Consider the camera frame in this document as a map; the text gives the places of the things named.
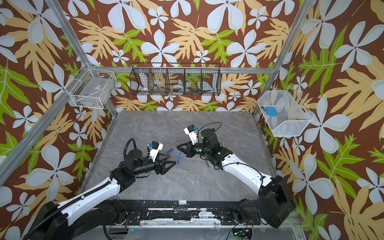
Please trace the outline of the blue pen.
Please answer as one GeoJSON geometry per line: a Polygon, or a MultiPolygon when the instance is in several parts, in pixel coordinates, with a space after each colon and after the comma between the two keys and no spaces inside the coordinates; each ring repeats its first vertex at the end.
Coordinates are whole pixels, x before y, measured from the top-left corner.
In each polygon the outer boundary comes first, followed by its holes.
{"type": "Polygon", "coordinates": [[[179,153],[178,153],[178,161],[177,161],[177,165],[179,165],[179,164],[180,164],[180,160],[181,160],[181,154],[182,154],[182,152],[181,152],[181,151],[179,151],[179,153]]]}

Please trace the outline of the blue pen cap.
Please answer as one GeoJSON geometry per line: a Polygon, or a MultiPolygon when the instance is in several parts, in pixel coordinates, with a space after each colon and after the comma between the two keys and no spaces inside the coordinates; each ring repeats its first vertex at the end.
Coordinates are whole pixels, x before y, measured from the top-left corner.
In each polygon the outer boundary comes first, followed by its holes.
{"type": "Polygon", "coordinates": [[[170,150],[167,151],[167,155],[170,155],[173,152],[174,148],[171,148],[170,150]]]}

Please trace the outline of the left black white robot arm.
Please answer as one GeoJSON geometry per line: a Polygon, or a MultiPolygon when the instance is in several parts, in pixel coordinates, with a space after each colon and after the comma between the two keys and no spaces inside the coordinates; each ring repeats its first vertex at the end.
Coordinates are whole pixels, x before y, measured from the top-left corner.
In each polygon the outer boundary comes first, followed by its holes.
{"type": "Polygon", "coordinates": [[[164,175],[174,165],[170,155],[161,153],[163,145],[153,141],[147,146],[147,155],[136,146],[128,150],[135,139],[127,141],[123,150],[123,161],[110,171],[109,177],[79,196],[54,204],[47,203],[39,212],[25,240],[70,240],[81,225],[81,221],[89,223],[86,213],[103,201],[130,187],[144,173],[155,172],[164,175]]]}

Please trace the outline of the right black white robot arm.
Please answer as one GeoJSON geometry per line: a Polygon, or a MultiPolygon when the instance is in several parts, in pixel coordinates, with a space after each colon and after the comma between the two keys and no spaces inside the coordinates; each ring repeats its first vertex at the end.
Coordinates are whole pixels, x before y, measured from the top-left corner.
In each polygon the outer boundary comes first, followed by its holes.
{"type": "Polygon", "coordinates": [[[257,194],[256,200],[243,199],[232,205],[232,214],[237,223],[251,222],[278,228],[296,208],[284,178],[261,173],[246,164],[219,143],[214,128],[200,131],[198,127],[190,125],[184,132],[190,140],[177,148],[187,158],[201,156],[216,170],[232,174],[257,194]]]}

